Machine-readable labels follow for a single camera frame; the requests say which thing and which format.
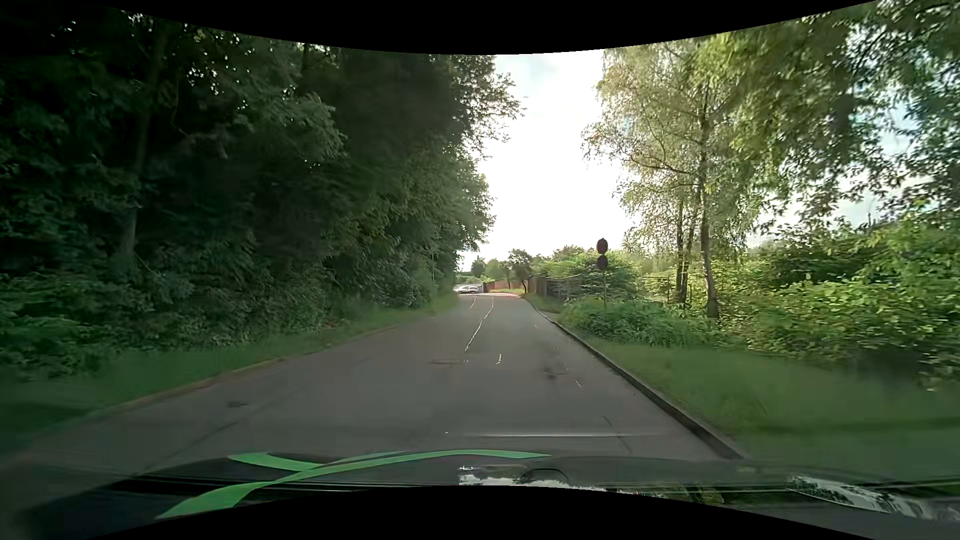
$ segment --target tree trunk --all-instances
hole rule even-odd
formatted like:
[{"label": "tree trunk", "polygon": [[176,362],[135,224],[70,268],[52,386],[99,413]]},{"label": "tree trunk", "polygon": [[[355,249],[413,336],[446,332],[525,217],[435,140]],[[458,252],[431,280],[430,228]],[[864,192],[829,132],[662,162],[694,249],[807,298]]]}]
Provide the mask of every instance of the tree trunk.
[{"label": "tree trunk", "polygon": [[704,280],[707,282],[707,317],[720,318],[716,283],[713,280],[713,265],[710,261],[710,226],[707,220],[707,191],[703,191],[704,212],[700,219],[700,253],[704,258]]},{"label": "tree trunk", "polygon": [[700,255],[704,260],[704,281],[707,290],[707,317],[720,318],[720,305],[717,302],[716,283],[713,281],[713,265],[710,260],[710,225],[708,219],[709,205],[707,202],[707,145],[710,140],[710,120],[707,118],[707,103],[709,102],[709,88],[704,91],[704,102],[700,109],[700,156],[697,160],[697,195],[700,200]]},{"label": "tree trunk", "polygon": [[304,43],[303,54],[300,56],[300,80],[297,81],[297,89],[295,90],[295,92],[299,97],[305,96],[307,93],[307,82],[306,82],[307,70],[313,67],[310,62],[311,60],[310,47],[311,45],[309,43]]},{"label": "tree trunk", "polygon": [[[136,146],[133,150],[133,163],[131,164],[131,173],[140,180],[143,176],[143,168],[147,161],[147,143],[150,136],[150,120],[153,116],[154,99],[156,98],[156,86],[160,77],[160,69],[163,67],[163,56],[166,53],[167,43],[170,35],[176,29],[176,23],[164,19],[155,19],[156,21],[156,42],[154,43],[153,54],[150,58],[150,65],[147,67],[146,83],[146,101],[143,110],[136,118]],[[136,270],[136,260],[134,247],[136,246],[136,225],[138,216],[138,205],[129,209],[119,217],[120,238],[117,250],[113,254],[114,269],[123,275],[129,275]]]},{"label": "tree trunk", "polygon": [[697,213],[699,213],[699,210],[690,216],[690,227],[686,231],[686,245],[684,246],[684,304],[686,304],[686,297],[689,295],[690,262],[693,261],[693,229],[696,224]]},{"label": "tree trunk", "polygon": [[681,200],[677,211],[677,287],[673,295],[673,301],[680,305],[686,302],[684,267],[684,201]]}]

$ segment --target sky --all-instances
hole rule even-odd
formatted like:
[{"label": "sky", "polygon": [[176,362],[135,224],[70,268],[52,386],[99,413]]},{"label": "sky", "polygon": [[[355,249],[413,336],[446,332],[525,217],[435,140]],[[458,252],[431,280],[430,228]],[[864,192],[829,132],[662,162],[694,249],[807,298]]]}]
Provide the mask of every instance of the sky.
[{"label": "sky", "polygon": [[[506,258],[519,248],[530,255],[550,255],[564,245],[589,247],[604,237],[612,249],[638,217],[628,217],[613,195],[621,176],[617,164],[586,161],[583,129],[600,118],[594,86],[603,72],[603,50],[535,55],[503,55],[497,71],[516,84],[514,96],[526,108],[506,126],[508,142],[488,142],[481,161],[493,198],[495,223],[479,252],[461,255],[469,270],[479,255]],[[887,146],[900,146],[887,141]],[[876,201],[843,203],[837,210],[854,224],[862,223]],[[795,222],[793,215],[781,223]],[[756,245],[763,237],[748,240]]]}]

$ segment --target branch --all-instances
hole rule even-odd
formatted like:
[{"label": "branch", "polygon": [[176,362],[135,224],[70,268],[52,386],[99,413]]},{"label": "branch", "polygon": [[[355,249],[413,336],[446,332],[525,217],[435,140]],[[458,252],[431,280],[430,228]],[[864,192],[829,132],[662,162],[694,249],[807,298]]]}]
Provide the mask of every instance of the branch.
[{"label": "branch", "polygon": [[673,184],[663,190],[657,190],[652,187],[647,187],[647,189],[649,189],[650,191],[653,191],[654,193],[657,193],[658,195],[662,195],[663,193],[666,193],[667,191],[674,189],[676,187],[694,187],[694,186],[696,186],[696,184]]},{"label": "branch", "polygon": [[647,108],[645,105],[643,105],[642,101],[640,102],[640,109],[643,113],[643,118],[647,121],[647,130],[649,131],[650,136],[653,137],[657,144],[660,145],[660,151],[663,152],[663,160],[666,160],[666,145],[664,145],[663,141],[657,137],[653,127],[650,125],[650,117],[647,115]]},{"label": "branch", "polygon": [[668,164],[664,163],[662,160],[657,160],[656,158],[651,158],[650,156],[641,156],[641,158],[643,158],[643,159],[648,159],[648,160],[656,160],[656,161],[659,161],[659,162],[662,163],[662,164],[661,164],[661,165],[652,165],[652,164],[650,164],[650,163],[642,163],[642,162],[640,162],[640,161],[637,161],[636,158],[634,158],[633,156],[629,156],[629,157],[627,158],[627,160],[632,161],[632,162],[633,162],[634,164],[636,164],[637,166],[646,167],[646,168],[648,168],[648,169],[656,169],[656,170],[659,170],[659,171],[670,171],[670,172],[674,172],[674,173],[677,173],[677,174],[686,174],[686,175],[692,175],[692,174],[693,174],[693,173],[691,173],[691,172],[689,172],[689,171],[684,171],[684,170],[682,170],[682,169],[678,169],[677,167],[673,167],[673,166],[671,166],[671,165],[668,165]]},{"label": "branch", "polygon": [[662,101],[654,98],[654,97],[651,96],[651,95],[647,95],[646,98],[649,99],[650,101],[656,103],[657,105],[660,105],[661,107],[664,107],[665,109],[670,109],[670,110],[673,110],[673,111],[675,111],[675,112],[679,112],[680,114],[686,114],[686,115],[689,116],[690,118],[694,118],[694,119],[697,118],[697,113],[696,113],[696,112],[690,112],[689,110],[683,110],[683,109],[678,109],[678,108],[676,108],[676,107],[672,107],[672,106],[670,106],[670,105],[668,105],[668,104],[665,104],[665,103],[663,103]]},{"label": "branch", "polygon": [[745,83],[743,77],[737,79],[736,85],[734,85],[733,89],[730,91],[730,95],[728,95],[727,98],[723,100],[723,103],[721,103],[716,109],[710,111],[710,118],[715,120],[718,115],[726,114],[732,108],[732,104],[734,103],[735,99],[741,95],[741,90],[743,89],[744,85]]}]

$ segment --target sign pole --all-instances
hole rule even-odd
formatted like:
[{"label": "sign pole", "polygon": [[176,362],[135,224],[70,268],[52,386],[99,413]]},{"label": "sign pole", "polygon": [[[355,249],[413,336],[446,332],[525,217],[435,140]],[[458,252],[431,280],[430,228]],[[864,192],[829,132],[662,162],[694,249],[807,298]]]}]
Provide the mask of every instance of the sign pole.
[{"label": "sign pole", "polygon": [[607,239],[600,238],[597,240],[597,253],[600,254],[600,257],[597,258],[597,268],[603,272],[603,309],[607,309],[607,256],[604,255],[607,253]]}]

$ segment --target curb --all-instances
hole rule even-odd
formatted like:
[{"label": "curb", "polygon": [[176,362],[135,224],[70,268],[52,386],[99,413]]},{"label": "curb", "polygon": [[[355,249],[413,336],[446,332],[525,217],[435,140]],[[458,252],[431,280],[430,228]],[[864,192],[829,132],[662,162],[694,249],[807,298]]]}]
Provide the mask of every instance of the curb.
[{"label": "curb", "polygon": [[546,315],[544,315],[542,311],[537,309],[537,307],[534,306],[529,301],[527,302],[527,304],[530,304],[530,307],[535,309],[537,313],[540,314],[541,317],[553,323],[553,325],[556,326],[558,329],[560,329],[563,333],[570,336],[571,338],[573,338],[574,341],[576,341],[577,343],[582,345],[585,349],[590,351],[590,353],[593,356],[595,356],[598,360],[607,364],[607,367],[611,368],[617,375],[619,375],[626,382],[628,382],[633,388],[636,388],[637,390],[639,390],[641,394],[646,396],[650,401],[652,401],[658,407],[663,409],[664,412],[666,412],[671,417],[673,417],[677,422],[680,422],[682,426],[690,430],[690,432],[696,435],[697,438],[704,441],[704,443],[706,443],[707,446],[709,446],[710,449],[716,452],[720,457],[723,457],[726,459],[745,459],[748,457],[745,452],[736,448],[736,446],[734,446],[733,442],[728,437],[720,434],[717,430],[710,428],[705,422],[697,420],[694,417],[687,414],[686,412],[684,412],[678,406],[671,403],[670,400],[667,399],[658,390],[654,389],[653,387],[649,386],[647,383],[638,379],[634,374],[620,367],[616,362],[614,362],[612,359],[610,359],[600,351],[597,351],[596,349],[594,349],[592,346],[590,346],[589,343],[587,343],[583,338],[581,338],[579,335],[577,335],[573,331],[568,330],[557,321],[554,321],[550,317],[547,317]]}]

